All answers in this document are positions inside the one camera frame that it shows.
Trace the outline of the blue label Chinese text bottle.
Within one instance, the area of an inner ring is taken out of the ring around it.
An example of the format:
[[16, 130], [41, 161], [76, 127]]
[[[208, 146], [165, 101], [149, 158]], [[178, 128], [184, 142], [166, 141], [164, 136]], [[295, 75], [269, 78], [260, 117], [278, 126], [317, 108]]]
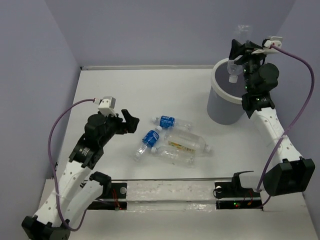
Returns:
[[162, 127], [158, 125], [154, 129], [148, 131], [147, 134], [141, 139], [141, 144], [133, 156], [133, 159], [136, 162], [140, 162], [151, 151], [151, 149], [159, 140], [161, 131]]

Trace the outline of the blue label bottle sideways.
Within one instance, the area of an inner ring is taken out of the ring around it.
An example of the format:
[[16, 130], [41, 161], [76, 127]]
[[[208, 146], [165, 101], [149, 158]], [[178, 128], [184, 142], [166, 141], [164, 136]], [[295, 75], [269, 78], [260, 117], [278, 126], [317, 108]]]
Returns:
[[193, 124], [190, 121], [178, 119], [172, 116], [157, 116], [153, 117], [151, 121], [157, 125], [160, 126], [163, 129], [168, 129], [170, 127], [172, 128], [183, 128], [186, 130], [190, 130], [193, 127]]

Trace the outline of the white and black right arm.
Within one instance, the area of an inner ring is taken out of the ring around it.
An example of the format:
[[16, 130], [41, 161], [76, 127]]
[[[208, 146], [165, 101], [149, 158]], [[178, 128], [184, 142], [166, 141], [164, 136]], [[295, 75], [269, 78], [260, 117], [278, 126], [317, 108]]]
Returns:
[[269, 54], [284, 53], [281, 46], [280, 37], [265, 39], [261, 45], [251, 41], [231, 41], [229, 59], [243, 69], [246, 93], [242, 96], [242, 108], [270, 151], [261, 173], [247, 171], [234, 174], [236, 180], [230, 183], [230, 190], [235, 196], [242, 196], [248, 189], [265, 191], [271, 197], [304, 192], [315, 171], [313, 160], [304, 158], [288, 137], [313, 91], [309, 91], [301, 110], [286, 129], [280, 123], [271, 98], [270, 92], [278, 86], [280, 72], [265, 59]]

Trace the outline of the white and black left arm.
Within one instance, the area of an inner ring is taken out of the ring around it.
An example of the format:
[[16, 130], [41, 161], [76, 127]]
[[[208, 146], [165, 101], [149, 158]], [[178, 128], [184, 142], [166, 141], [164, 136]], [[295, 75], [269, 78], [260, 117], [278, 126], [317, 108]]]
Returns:
[[67, 240], [71, 232], [83, 222], [88, 206], [98, 197], [111, 191], [111, 177], [92, 173], [104, 154], [104, 146], [114, 135], [133, 134], [139, 119], [122, 111], [118, 115], [91, 115], [84, 126], [84, 134], [69, 156], [65, 169], [54, 189], [33, 216], [26, 216], [22, 228], [30, 240]]

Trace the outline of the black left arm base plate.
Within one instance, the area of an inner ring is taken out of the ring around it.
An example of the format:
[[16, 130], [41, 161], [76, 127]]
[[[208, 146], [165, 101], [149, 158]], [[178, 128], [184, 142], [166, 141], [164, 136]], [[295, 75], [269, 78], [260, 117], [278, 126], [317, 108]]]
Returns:
[[127, 209], [127, 183], [112, 182], [110, 190], [104, 190], [102, 195], [94, 200], [88, 210], [124, 211]]

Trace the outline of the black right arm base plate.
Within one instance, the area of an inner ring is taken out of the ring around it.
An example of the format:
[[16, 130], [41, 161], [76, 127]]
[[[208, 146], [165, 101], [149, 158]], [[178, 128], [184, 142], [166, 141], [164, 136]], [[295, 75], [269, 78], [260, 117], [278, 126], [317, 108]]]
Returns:
[[239, 210], [262, 208], [261, 194], [251, 188], [235, 187], [231, 181], [214, 183], [213, 196], [217, 210]]

